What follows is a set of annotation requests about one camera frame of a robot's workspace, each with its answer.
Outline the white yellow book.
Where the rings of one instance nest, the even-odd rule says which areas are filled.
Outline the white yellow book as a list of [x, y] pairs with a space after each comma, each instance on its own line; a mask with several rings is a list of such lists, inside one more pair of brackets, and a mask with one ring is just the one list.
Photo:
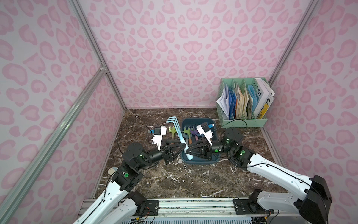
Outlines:
[[257, 106], [253, 114], [256, 119], [262, 119], [274, 101], [275, 92], [271, 89], [269, 84], [261, 78], [255, 78], [253, 87], [257, 96]]

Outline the green rake wooden handle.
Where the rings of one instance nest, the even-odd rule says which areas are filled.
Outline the green rake wooden handle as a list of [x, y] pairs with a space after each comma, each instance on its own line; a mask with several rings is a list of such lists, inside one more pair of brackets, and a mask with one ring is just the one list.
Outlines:
[[174, 126], [173, 126], [173, 127], [169, 127], [169, 133], [172, 134], [172, 140], [174, 140], [175, 134], [177, 133], [176, 128], [175, 128]]

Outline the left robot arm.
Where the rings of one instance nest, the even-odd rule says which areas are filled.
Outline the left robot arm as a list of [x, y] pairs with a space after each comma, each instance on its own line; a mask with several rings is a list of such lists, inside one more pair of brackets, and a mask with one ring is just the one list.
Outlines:
[[99, 198], [78, 218], [77, 224], [120, 224], [145, 210], [146, 198], [133, 188], [143, 178], [141, 170], [164, 160], [172, 162], [185, 148], [180, 140], [167, 141], [161, 150], [146, 151], [133, 142], [122, 155], [123, 163], [111, 175]]

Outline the mint green file organizer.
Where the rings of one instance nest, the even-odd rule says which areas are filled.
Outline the mint green file organizer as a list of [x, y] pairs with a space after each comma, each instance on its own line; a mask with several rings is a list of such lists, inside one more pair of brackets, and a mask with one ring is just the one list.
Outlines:
[[[255, 78], [223, 78], [221, 80], [220, 83], [220, 87], [219, 87], [219, 93], [218, 93], [218, 98], [221, 96], [222, 94], [222, 90], [223, 90], [223, 84], [227, 85], [227, 89], [229, 89], [229, 87], [233, 87], [235, 85], [235, 82], [241, 82], [242, 80], [245, 81], [246, 86], [248, 88], [248, 91], [253, 99], [253, 107], [252, 107], [252, 114], [254, 112], [255, 107], [257, 106], [257, 96], [255, 94], [255, 90], [253, 87], [253, 84], [255, 82]], [[216, 103], [216, 109], [217, 109], [217, 113], [219, 116], [219, 121], [220, 124], [223, 128], [229, 128], [229, 127], [263, 127], [268, 118], [265, 116], [262, 119], [256, 119], [254, 114], [254, 118], [253, 119], [235, 119], [235, 120], [231, 120], [229, 119], [224, 119], [224, 112], [223, 110], [220, 108], [220, 106]]]

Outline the light blue fork white handle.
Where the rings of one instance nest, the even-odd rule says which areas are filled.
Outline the light blue fork white handle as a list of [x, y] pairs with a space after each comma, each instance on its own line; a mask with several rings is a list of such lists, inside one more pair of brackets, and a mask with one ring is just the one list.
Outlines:
[[184, 153], [186, 154], [186, 157], [187, 157], [188, 160], [192, 160], [194, 157], [193, 157], [192, 155], [189, 155], [189, 154], [186, 153], [186, 150], [189, 149], [189, 147], [188, 147], [188, 144], [186, 143], [186, 141], [185, 141], [185, 139], [184, 139], [184, 137], [183, 137], [183, 135], [182, 135], [181, 127], [180, 127], [180, 125], [179, 125], [179, 122], [178, 122], [177, 117], [175, 117], [175, 116], [169, 117], [169, 118], [167, 119], [166, 123], [173, 123], [173, 124], [174, 124], [174, 127], [175, 127], [175, 129], [176, 129], [176, 131], [177, 131], [178, 137], [179, 137], [179, 139], [180, 139], [180, 142], [181, 142], [181, 143], [184, 143], [185, 146], [186, 146], [186, 147], [184, 148]]

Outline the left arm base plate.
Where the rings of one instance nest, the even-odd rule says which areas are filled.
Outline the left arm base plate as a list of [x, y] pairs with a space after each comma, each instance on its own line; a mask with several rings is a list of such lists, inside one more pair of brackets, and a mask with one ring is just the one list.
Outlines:
[[147, 213], [150, 215], [158, 215], [159, 209], [159, 200], [146, 200], [146, 201], [138, 201], [135, 202], [137, 206], [137, 210], [134, 213], [134, 216], [144, 216]]

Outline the aluminium front rail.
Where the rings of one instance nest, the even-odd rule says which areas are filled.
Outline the aluminium front rail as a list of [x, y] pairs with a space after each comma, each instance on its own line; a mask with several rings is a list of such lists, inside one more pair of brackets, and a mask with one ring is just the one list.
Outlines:
[[[263, 210], [269, 215], [271, 210]], [[233, 199], [231, 198], [193, 198], [193, 199], [161, 199], [159, 200], [158, 215], [156, 217], [219, 217], [255, 216], [236, 215]]]

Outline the white paper stack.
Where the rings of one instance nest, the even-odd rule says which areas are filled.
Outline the white paper stack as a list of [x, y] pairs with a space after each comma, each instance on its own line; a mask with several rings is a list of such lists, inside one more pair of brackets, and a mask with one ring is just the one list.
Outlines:
[[217, 99], [216, 103], [224, 112], [224, 119], [229, 119], [229, 94], [227, 85], [223, 84], [223, 90], [221, 96]]

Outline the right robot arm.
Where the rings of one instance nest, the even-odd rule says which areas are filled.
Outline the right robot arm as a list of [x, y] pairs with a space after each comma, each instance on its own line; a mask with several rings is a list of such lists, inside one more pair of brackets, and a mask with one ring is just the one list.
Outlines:
[[287, 190], [272, 193], [255, 190], [249, 198], [251, 210], [278, 210], [299, 214], [312, 224], [327, 224], [332, 196], [326, 180], [318, 175], [309, 177], [279, 166], [242, 145], [243, 135], [236, 128], [228, 128], [221, 141], [211, 140], [211, 133], [193, 142], [185, 150], [187, 155], [210, 159], [214, 154], [226, 153], [230, 162], [245, 171], [258, 174]]

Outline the light blue stapler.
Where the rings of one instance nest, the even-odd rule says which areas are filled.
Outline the light blue stapler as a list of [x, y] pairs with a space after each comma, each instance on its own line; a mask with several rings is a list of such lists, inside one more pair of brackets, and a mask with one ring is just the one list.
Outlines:
[[113, 174], [115, 174], [117, 172], [118, 168], [117, 167], [112, 167], [108, 170], [108, 174], [110, 176], [112, 176]]

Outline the tan paper folders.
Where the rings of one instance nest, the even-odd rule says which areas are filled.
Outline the tan paper folders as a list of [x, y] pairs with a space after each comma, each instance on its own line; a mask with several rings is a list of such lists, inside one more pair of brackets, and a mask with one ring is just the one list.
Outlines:
[[235, 119], [253, 119], [253, 99], [244, 80], [235, 82], [234, 94], [236, 96]]

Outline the teal rake yellow handle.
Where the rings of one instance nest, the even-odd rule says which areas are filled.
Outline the teal rake yellow handle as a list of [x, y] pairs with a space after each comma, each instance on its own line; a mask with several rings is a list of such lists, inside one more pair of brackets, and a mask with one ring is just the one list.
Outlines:
[[209, 124], [209, 123], [208, 123], [208, 127], [210, 128], [210, 130], [211, 130], [213, 136], [216, 136], [215, 124], [212, 124], [212, 123]]

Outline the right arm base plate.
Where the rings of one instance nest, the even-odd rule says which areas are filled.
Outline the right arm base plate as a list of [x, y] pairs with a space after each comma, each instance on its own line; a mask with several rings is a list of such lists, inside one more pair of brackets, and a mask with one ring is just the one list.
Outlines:
[[259, 207], [256, 202], [249, 199], [233, 199], [234, 209], [236, 215], [256, 215], [264, 214], [264, 211]]

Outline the blue folders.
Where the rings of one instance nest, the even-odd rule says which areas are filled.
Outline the blue folders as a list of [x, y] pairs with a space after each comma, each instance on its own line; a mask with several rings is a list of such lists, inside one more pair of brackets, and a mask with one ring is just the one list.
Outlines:
[[229, 87], [229, 118], [231, 120], [236, 119], [236, 103], [237, 103], [237, 95], [235, 92], [236, 86]]

